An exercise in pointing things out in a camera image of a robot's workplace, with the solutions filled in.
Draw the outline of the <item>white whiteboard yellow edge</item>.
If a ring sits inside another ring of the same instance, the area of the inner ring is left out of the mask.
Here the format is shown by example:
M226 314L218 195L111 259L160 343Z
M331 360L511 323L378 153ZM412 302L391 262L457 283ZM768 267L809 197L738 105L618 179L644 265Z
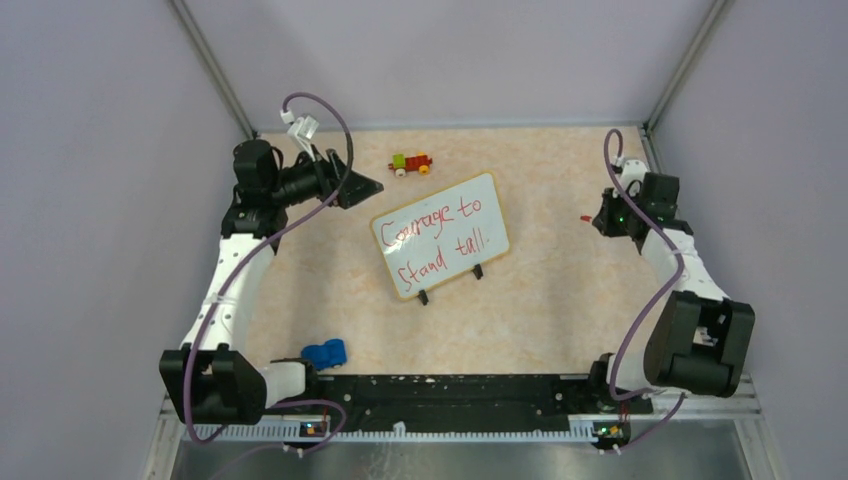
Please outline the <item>white whiteboard yellow edge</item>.
M480 269L510 251L494 174L483 171L370 221L398 299Z

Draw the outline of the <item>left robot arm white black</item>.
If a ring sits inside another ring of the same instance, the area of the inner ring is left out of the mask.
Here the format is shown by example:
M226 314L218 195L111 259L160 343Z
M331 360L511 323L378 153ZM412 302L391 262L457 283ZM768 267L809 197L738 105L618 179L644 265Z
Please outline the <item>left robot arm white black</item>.
M284 359L266 367L242 353L260 283L281 236L302 219L287 210L309 200L350 209L381 193L382 183L352 170L338 153L315 146L281 165L282 152L262 139L233 150L236 184L221 222L213 278L190 331L163 352L159 372L186 425L254 425L278 402L297 413L319 404L320 386L309 361Z

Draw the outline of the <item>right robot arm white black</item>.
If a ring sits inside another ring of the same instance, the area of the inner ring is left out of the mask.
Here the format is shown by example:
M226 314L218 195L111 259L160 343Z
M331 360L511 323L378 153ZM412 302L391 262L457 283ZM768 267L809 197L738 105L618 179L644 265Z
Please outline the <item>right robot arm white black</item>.
M690 225L677 218L678 178L636 161L613 170L592 224L605 237L628 237L661 282L647 307L662 307L643 349L651 387L732 396L743 373L756 315L712 279Z

